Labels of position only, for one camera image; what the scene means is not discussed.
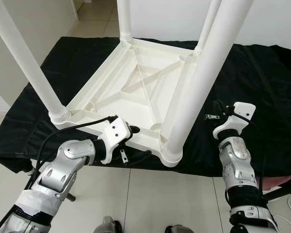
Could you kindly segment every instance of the silver robot arm segment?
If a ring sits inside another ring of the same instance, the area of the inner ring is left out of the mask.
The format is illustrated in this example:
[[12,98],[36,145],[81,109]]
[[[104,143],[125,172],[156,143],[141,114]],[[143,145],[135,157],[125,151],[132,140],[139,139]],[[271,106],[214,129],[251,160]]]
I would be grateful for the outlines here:
[[[233,111],[250,120],[254,110],[252,104],[237,102]],[[219,151],[231,207],[231,233],[276,233],[279,230],[260,194],[250,153],[239,137],[246,125],[248,122],[231,115],[213,131],[214,137],[221,141]]]
[[47,233],[51,221],[74,184],[77,172],[98,159],[103,164],[112,159],[114,148],[132,137],[132,130],[121,118],[115,119],[98,137],[69,140],[59,146],[54,161],[48,164],[31,189],[23,190],[14,211],[0,228],[0,233]]

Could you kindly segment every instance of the white wall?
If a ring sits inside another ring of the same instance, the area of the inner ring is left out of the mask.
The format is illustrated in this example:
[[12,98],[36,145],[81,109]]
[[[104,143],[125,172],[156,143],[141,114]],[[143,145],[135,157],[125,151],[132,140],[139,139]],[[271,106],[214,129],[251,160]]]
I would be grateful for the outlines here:
[[[77,18],[70,0],[4,0],[39,64]],[[12,105],[27,79],[0,38],[0,96]]]
[[[197,40],[210,0],[131,0],[134,37]],[[291,49],[291,0],[255,0],[236,43]]]

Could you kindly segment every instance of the white bracket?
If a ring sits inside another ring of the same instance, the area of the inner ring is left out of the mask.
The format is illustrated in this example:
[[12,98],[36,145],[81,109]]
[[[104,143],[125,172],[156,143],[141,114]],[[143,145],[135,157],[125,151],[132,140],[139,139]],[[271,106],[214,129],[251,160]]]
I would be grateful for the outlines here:
[[[237,113],[248,120],[251,120],[251,117],[256,110],[256,107],[253,104],[243,102],[234,103],[234,107],[234,113]],[[220,125],[213,130],[213,137],[215,139],[218,139],[219,132],[229,129],[237,130],[238,134],[240,135],[247,125],[247,121],[240,119],[237,116],[231,115],[228,117],[227,121],[223,125]]]
[[131,137],[132,132],[125,120],[117,118],[107,128],[104,129],[103,133],[98,137],[102,139],[106,147],[106,158],[101,160],[103,164],[108,164],[112,160],[112,152],[120,142]]

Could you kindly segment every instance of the pink object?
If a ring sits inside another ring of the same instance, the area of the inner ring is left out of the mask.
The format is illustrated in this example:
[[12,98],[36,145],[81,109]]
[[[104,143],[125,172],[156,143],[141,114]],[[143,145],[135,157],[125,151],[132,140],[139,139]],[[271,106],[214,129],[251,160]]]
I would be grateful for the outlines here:
[[[291,176],[280,177],[264,177],[263,178],[263,190],[270,190],[273,187],[280,186],[281,184],[291,180]],[[259,184],[260,177],[257,177],[257,183]]]

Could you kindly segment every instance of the black fabric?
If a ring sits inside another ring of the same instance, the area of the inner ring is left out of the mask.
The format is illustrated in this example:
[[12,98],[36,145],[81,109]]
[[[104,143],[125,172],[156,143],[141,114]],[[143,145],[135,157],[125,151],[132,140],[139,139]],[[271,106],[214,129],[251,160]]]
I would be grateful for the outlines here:
[[[150,41],[186,49],[196,46],[196,41]],[[72,100],[118,43],[118,38],[72,37],[63,37],[57,42],[41,67],[64,105]],[[252,155],[253,167],[257,174],[261,172],[265,147],[265,175],[291,175],[291,50],[260,45],[233,46],[186,140],[183,158],[176,167],[167,168],[156,156],[144,155],[133,148],[126,148],[131,162],[126,167],[222,176],[218,141],[212,137],[212,128],[204,121],[206,108],[213,100],[256,105],[252,121],[266,135],[263,140],[266,145],[263,145],[254,127],[246,127],[242,133]],[[29,158],[36,158],[42,141],[55,130],[41,100],[28,84],[0,126],[0,163],[14,172],[21,171]],[[47,144],[43,157],[50,153],[55,156],[58,146],[66,140],[87,138],[96,137],[78,130],[62,133]],[[119,153],[113,157],[114,160],[107,166],[125,167]]]

